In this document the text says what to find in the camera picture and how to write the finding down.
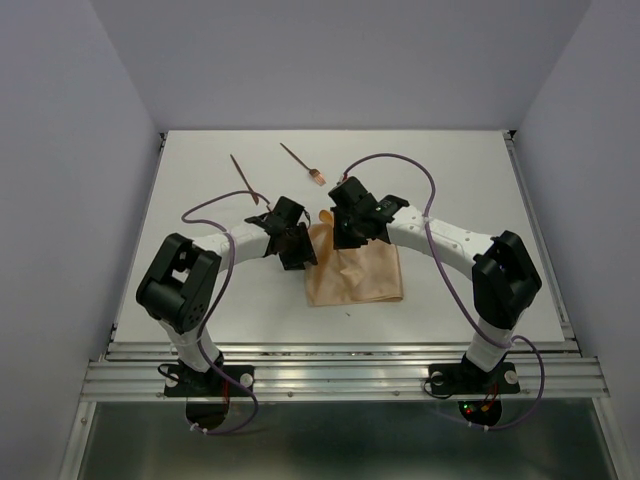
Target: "beige cloth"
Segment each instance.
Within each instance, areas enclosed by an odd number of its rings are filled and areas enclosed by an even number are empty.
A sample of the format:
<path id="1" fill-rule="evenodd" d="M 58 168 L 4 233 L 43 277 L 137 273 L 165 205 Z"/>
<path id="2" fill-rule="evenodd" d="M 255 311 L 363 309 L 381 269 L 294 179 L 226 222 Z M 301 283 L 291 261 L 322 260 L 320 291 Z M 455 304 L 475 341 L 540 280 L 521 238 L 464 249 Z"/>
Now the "beige cloth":
<path id="1" fill-rule="evenodd" d="M 307 266 L 305 289 L 313 307 L 403 299 L 398 249 L 374 240 L 356 249 L 333 249 L 333 216 L 320 212 L 322 223 L 309 228 L 318 265 Z"/>

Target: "table top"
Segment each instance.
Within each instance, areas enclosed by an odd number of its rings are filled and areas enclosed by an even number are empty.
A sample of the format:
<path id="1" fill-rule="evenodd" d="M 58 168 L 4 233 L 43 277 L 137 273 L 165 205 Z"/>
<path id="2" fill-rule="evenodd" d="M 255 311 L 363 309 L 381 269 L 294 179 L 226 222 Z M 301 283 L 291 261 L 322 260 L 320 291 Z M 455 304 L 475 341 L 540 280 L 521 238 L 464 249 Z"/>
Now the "table top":
<path id="1" fill-rule="evenodd" d="M 316 185 L 283 149 L 286 144 L 327 185 Z M 229 154 L 249 182 L 275 202 L 281 195 L 305 205 L 312 221 L 332 202 L 327 193 L 354 161 L 379 152 L 399 153 L 422 163 L 434 176 L 431 215 L 479 233 L 518 233 L 543 278 L 543 287 L 517 331 L 533 341 L 562 341 L 558 308 L 546 280 L 532 226 L 501 132 L 479 131 L 171 131 L 162 153 L 135 260 L 117 319 L 117 342 L 167 342 L 166 334 L 135 302 L 135 291 L 164 238 L 215 233 L 185 225 L 181 214 L 207 199 L 244 189 Z M 394 194 L 422 209 L 426 177 L 398 160 L 376 159 L 351 172 L 376 198 Z M 249 196 L 203 210 L 226 227 L 264 213 Z M 399 249 L 405 297 L 396 303 L 310 307 L 304 273 L 285 272 L 277 257 L 240 264 L 227 294 L 209 322 L 214 342 L 458 343 L 471 340 L 466 323 L 433 260 Z M 470 311 L 471 283 L 448 269 Z"/>

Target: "white wall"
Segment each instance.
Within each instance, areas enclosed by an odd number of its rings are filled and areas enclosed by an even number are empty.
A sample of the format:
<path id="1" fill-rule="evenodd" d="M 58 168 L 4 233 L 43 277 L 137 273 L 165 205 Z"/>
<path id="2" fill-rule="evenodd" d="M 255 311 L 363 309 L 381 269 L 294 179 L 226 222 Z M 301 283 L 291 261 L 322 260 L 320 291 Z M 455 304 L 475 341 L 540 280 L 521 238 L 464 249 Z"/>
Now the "white wall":
<path id="1" fill-rule="evenodd" d="M 516 128 L 588 0 L 92 0 L 160 128 Z"/>
<path id="2" fill-rule="evenodd" d="M 640 2 L 595 0 L 517 150 L 580 343 L 640 458 Z"/>
<path id="3" fill-rule="evenodd" d="M 56 478 L 157 159 L 156 129 L 86 0 L 0 14 L 0 478 Z"/>

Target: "purple cable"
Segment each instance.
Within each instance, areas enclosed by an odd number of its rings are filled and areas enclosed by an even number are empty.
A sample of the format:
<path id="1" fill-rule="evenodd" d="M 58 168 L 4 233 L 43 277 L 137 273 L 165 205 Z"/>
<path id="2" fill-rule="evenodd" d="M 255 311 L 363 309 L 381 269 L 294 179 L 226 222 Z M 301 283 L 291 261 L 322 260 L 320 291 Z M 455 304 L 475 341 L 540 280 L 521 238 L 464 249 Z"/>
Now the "purple cable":
<path id="1" fill-rule="evenodd" d="M 199 427 L 197 424 L 194 424 L 190 422 L 189 419 L 187 419 L 187 423 L 189 423 L 191 428 L 194 428 L 198 430 L 200 433 L 203 433 L 205 435 L 226 435 L 228 433 L 236 432 L 241 428 L 246 427 L 249 423 L 251 423 L 251 421 L 258 414 L 258 410 L 260 409 L 260 404 L 258 403 L 258 399 L 256 398 L 255 394 L 249 388 L 245 387 L 240 382 L 237 382 L 236 380 L 231 378 L 229 375 L 224 373 L 224 371 L 215 364 L 215 359 L 211 359 L 207 354 L 207 352 L 205 351 L 204 347 L 202 346 L 202 334 L 204 333 L 204 329 L 207 327 L 207 322 L 209 321 L 214 310 L 220 303 L 220 300 L 222 300 L 222 296 L 224 295 L 225 291 L 227 290 L 227 287 L 229 286 L 229 282 L 231 281 L 231 274 L 233 273 L 233 266 L 236 259 L 236 245 L 235 245 L 235 240 L 233 239 L 231 234 L 229 234 L 228 230 L 222 225 L 220 225 L 219 223 L 214 222 L 212 220 L 202 219 L 202 218 L 199 218 L 196 220 L 190 220 L 187 217 L 192 213 L 196 212 L 197 210 L 200 210 L 201 208 L 204 208 L 220 200 L 224 200 L 225 198 L 232 197 L 234 195 L 257 195 L 259 198 L 264 200 L 267 203 L 267 205 L 270 203 L 269 200 L 264 195 L 261 195 L 260 193 L 250 192 L 249 190 L 237 190 L 235 192 L 226 193 L 224 195 L 220 195 L 219 197 L 200 203 L 195 207 L 187 210 L 185 213 L 182 214 L 182 217 L 181 217 L 181 220 L 184 223 L 204 224 L 204 225 L 210 225 L 214 228 L 217 228 L 227 237 L 227 239 L 229 239 L 229 267 L 227 268 L 227 275 L 225 276 L 224 282 L 222 283 L 222 286 L 220 287 L 220 291 L 218 292 L 218 295 L 213 301 L 211 308 L 207 311 L 206 315 L 204 316 L 204 319 L 202 320 L 202 323 L 200 324 L 200 328 L 198 329 L 198 340 L 196 341 L 196 345 L 198 346 L 198 350 L 200 351 L 200 354 L 205 359 L 205 361 L 209 364 L 209 366 L 214 370 L 214 372 L 216 372 L 216 374 L 220 375 L 223 379 L 225 379 L 227 382 L 229 382 L 236 388 L 239 388 L 240 390 L 243 390 L 244 392 L 246 392 L 247 395 L 251 397 L 251 400 L 253 400 L 253 406 L 254 406 L 253 412 L 246 420 L 244 420 L 241 424 L 236 425 L 235 427 L 228 428 L 226 430 L 209 431 Z"/>
<path id="2" fill-rule="evenodd" d="M 500 342 L 496 342 L 495 340 L 493 340 L 492 338 L 490 338 L 488 335 L 486 335 L 481 329 L 480 327 L 476 324 L 476 322 L 473 320 L 473 317 L 471 316 L 471 314 L 469 313 L 469 311 L 467 310 L 467 308 L 465 307 L 464 303 L 462 303 L 462 299 L 460 298 L 460 295 L 458 295 L 458 292 L 456 291 L 455 287 L 453 286 L 453 284 L 451 283 L 451 280 L 449 279 L 449 275 L 447 275 L 446 270 L 444 269 L 444 265 L 442 264 L 442 260 L 440 259 L 440 255 L 438 254 L 438 249 L 436 247 L 436 243 L 433 240 L 433 235 L 431 233 L 431 226 L 429 224 L 429 211 L 431 210 L 431 205 L 433 204 L 433 200 L 435 199 L 436 196 L 436 182 L 433 179 L 433 176 L 431 175 L 431 173 L 429 173 L 429 171 L 422 166 L 422 164 L 420 164 L 419 162 L 409 158 L 409 157 L 405 157 L 404 155 L 399 155 L 397 153 L 375 153 L 373 155 L 368 155 L 364 158 L 361 158 L 360 160 L 358 160 L 357 162 L 352 163 L 349 167 L 347 167 L 347 169 L 344 171 L 343 178 L 347 177 L 347 174 L 356 166 L 360 165 L 361 163 L 364 163 L 366 161 L 372 160 L 374 158 L 382 158 L 382 157 L 390 157 L 390 158 L 397 158 L 398 160 L 403 160 L 405 162 L 410 163 L 411 165 L 418 167 L 429 179 L 429 183 L 431 185 L 431 194 L 429 195 L 429 200 L 427 201 L 427 206 L 424 208 L 424 217 L 426 219 L 425 224 L 424 224 L 424 231 L 427 235 L 427 242 L 429 243 L 429 248 L 431 249 L 431 255 L 433 257 L 433 260 L 435 261 L 436 267 L 438 268 L 438 271 L 440 272 L 440 276 L 442 277 L 442 280 L 444 281 L 445 285 L 447 286 L 447 289 L 449 290 L 449 292 L 451 292 L 451 296 L 453 297 L 453 299 L 455 300 L 456 304 L 458 305 L 458 308 L 460 308 L 460 310 L 462 311 L 462 314 L 464 315 L 464 317 L 467 319 L 467 321 L 469 322 L 469 324 L 473 327 L 473 329 L 475 330 L 475 332 L 486 342 L 488 342 L 491 345 L 494 345 L 498 348 L 506 348 L 509 349 L 512 346 L 512 343 L 500 343 Z M 489 430 L 505 430 L 507 428 L 511 428 L 514 427 L 518 424 L 520 424 L 521 422 L 523 422 L 524 420 L 526 420 L 527 418 L 529 418 L 529 416 L 531 416 L 531 414 L 538 408 L 538 404 L 540 403 L 540 400 L 542 399 L 542 394 L 544 393 L 544 384 L 545 384 L 545 370 L 544 370 L 544 363 L 542 361 L 542 356 L 540 355 L 540 352 L 538 351 L 538 349 L 536 348 L 536 346 L 533 344 L 533 342 L 531 342 L 528 338 L 523 337 L 522 335 L 514 335 L 512 337 L 512 340 L 522 340 L 523 342 L 527 343 L 527 345 L 529 345 L 529 347 L 531 347 L 531 349 L 533 350 L 533 353 L 536 355 L 536 357 L 538 358 L 538 363 L 540 364 L 540 389 L 538 390 L 538 396 L 536 397 L 533 405 L 531 406 L 531 408 L 529 409 L 529 411 L 527 413 L 525 413 L 522 417 L 520 417 L 517 420 L 514 420 L 513 422 L 509 422 L 505 425 L 500 425 L 497 427 L 489 427 Z M 467 422 L 464 422 L 462 420 L 459 420 L 457 418 L 453 418 L 453 417 L 449 417 L 447 415 L 443 415 L 446 418 L 449 418 L 450 420 L 456 421 L 458 423 L 464 423 L 467 424 Z M 481 429 L 484 430 L 484 427 L 480 427 L 479 425 L 476 425 L 476 427 L 479 427 Z"/>

